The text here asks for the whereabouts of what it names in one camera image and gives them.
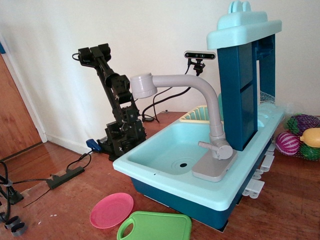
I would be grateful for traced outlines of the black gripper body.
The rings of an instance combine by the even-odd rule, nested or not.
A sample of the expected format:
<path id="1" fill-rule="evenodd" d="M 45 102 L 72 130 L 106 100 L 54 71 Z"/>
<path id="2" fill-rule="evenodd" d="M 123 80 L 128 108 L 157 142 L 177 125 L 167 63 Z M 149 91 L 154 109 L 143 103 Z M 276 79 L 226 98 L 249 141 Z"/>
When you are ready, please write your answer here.
<path id="1" fill-rule="evenodd" d="M 131 150 L 146 140 L 146 132 L 139 119 L 139 109 L 132 96 L 124 102 L 117 101 L 118 124 L 121 134 L 120 143 L 124 150 Z"/>

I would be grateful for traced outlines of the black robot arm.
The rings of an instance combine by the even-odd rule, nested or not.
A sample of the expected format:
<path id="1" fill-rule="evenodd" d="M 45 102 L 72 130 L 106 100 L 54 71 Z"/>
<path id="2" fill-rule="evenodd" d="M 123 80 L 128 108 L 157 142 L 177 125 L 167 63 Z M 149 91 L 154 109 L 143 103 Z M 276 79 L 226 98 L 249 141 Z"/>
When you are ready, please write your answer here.
<path id="1" fill-rule="evenodd" d="M 130 81 L 126 75 L 120 75 L 109 67 L 111 49 L 107 43 L 80 48 L 72 58 L 82 66 L 96 70 L 111 105 L 115 121 L 106 125 L 106 137 L 99 139 L 97 144 L 113 162 L 146 140 L 140 112 L 130 92 Z"/>

